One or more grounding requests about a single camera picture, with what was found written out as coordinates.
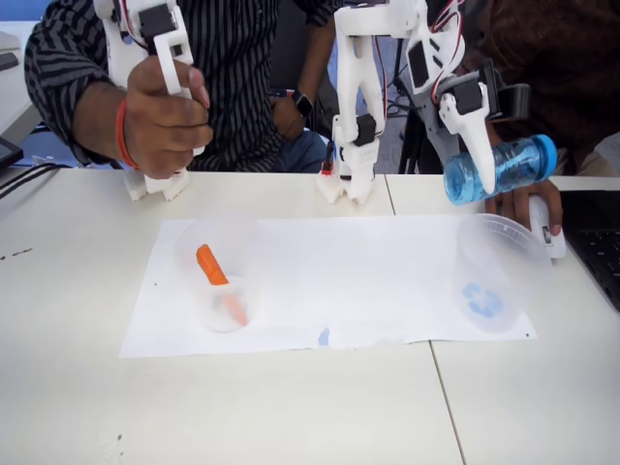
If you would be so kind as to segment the hand of brown-shirt person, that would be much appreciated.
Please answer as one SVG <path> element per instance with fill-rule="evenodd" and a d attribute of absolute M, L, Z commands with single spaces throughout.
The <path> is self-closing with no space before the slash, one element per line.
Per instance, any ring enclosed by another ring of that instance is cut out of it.
<path fill-rule="evenodd" d="M 507 217 L 526 229 L 532 230 L 529 208 L 531 196 L 539 196 L 546 203 L 551 234 L 559 235 L 562 231 L 563 208 L 560 191 L 550 180 L 521 187 L 487 199 L 484 203 L 485 212 Z"/>

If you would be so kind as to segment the left hand of striped-shirt person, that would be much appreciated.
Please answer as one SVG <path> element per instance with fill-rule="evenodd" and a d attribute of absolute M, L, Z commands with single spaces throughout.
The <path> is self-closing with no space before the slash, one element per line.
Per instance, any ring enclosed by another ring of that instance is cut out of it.
<path fill-rule="evenodd" d="M 285 140 L 296 140 L 304 130 L 306 116 L 297 108 L 293 97 L 271 98 L 272 118 L 277 133 Z"/>

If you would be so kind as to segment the right hand of striped-shirt person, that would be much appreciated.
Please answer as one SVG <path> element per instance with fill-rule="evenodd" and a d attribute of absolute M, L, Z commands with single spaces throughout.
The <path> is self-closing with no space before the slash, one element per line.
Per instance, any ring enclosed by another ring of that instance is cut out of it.
<path fill-rule="evenodd" d="M 168 92 L 160 61 L 150 56 L 130 73 L 124 136 L 130 157 L 151 178 L 166 179 L 194 160 L 196 148 L 209 145 L 209 95 L 202 72 L 175 61 L 176 75 L 188 98 Z"/>

